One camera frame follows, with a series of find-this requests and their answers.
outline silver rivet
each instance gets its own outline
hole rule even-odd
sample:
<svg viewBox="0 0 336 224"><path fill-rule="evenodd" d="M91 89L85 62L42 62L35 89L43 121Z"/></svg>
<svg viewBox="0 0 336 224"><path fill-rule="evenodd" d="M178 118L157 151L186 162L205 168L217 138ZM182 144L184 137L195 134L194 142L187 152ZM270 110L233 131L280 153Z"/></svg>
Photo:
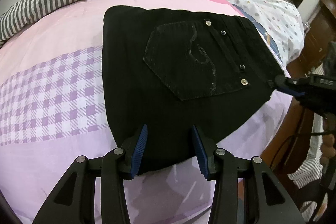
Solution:
<svg viewBox="0 0 336 224"><path fill-rule="evenodd" d="M85 161L85 156L78 156L78 157L76 158L76 162L81 163L81 162L83 162L83 161Z"/></svg>
<svg viewBox="0 0 336 224"><path fill-rule="evenodd" d="M243 85L247 85L248 84L248 81L246 79L241 79L240 80L240 83L242 83Z"/></svg>
<svg viewBox="0 0 336 224"><path fill-rule="evenodd" d="M124 152L124 150L122 148L116 148L115 150L113 150L113 153L115 153L116 155L120 155Z"/></svg>
<svg viewBox="0 0 336 224"><path fill-rule="evenodd" d="M216 149L216 154L217 155L224 155L225 154L225 150L223 148L218 148L218 149Z"/></svg>
<svg viewBox="0 0 336 224"><path fill-rule="evenodd" d="M254 158L253 158L253 161L254 161L256 164L260 164L263 160L262 160L260 157L254 157Z"/></svg>

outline purple checkered pattern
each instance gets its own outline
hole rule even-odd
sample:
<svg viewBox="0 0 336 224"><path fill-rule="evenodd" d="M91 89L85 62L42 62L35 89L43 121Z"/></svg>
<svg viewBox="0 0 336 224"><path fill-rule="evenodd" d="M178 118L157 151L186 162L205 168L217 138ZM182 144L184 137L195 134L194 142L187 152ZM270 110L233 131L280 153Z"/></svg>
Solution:
<svg viewBox="0 0 336 224"><path fill-rule="evenodd" d="M45 141L108 127L102 46L63 54L0 86L0 145Z"/></svg>

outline folded black pants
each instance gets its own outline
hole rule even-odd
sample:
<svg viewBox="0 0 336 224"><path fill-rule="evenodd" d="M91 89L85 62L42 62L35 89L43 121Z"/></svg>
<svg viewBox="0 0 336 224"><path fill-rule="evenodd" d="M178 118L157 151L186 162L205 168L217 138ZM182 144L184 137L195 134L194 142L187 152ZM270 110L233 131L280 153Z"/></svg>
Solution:
<svg viewBox="0 0 336 224"><path fill-rule="evenodd" d="M235 131L269 100L278 74L247 18L128 6L105 13L107 120L118 146L147 124L140 173L192 157L195 123L216 142Z"/></svg>

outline pink bed sheet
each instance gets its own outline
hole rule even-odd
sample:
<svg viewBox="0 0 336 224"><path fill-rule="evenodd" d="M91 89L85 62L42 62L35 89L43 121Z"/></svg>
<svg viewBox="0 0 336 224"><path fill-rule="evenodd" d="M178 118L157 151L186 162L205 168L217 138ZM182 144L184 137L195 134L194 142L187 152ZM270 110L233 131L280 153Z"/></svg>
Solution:
<svg viewBox="0 0 336 224"><path fill-rule="evenodd" d="M100 63L103 17L114 5L241 15L226 0L85 0L12 37L0 49L0 189L24 224L32 223L78 155L91 159L116 147L106 121ZM25 96L20 85L31 93ZM57 109L60 92L62 110ZM274 91L219 147L245 159L260 155L291 99ZM183 223L211 206L214 186L201 175L196 158L125 181L131 223ZM101 223L99 194L95 216Z"/></svg>

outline cable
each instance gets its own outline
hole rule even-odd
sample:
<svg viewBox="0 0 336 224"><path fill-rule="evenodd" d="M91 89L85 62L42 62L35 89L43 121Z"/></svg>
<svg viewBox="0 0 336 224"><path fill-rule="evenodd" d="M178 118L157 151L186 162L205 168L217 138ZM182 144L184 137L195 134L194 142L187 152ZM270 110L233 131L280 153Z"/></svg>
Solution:
<svg viewBox="0 0 336 224"><path fill-rule="evenodd" d="M291 138L293 137L307 137L307 136L324 136L324 135L329 135L330 132L313 132L313 133L309 133L309 134L293 134L291 136L288 136L283 142L282 144L280 145L280 147L278 148L278 150L276 151L275 155L273 156L272 158L272 161L271 161L271 164L269 165L269 168L272 169L272 165L273 165L273 162L276 158L276 156L278 155L278 153L280 152L281 148L284 146L284 144Z"/></svg>

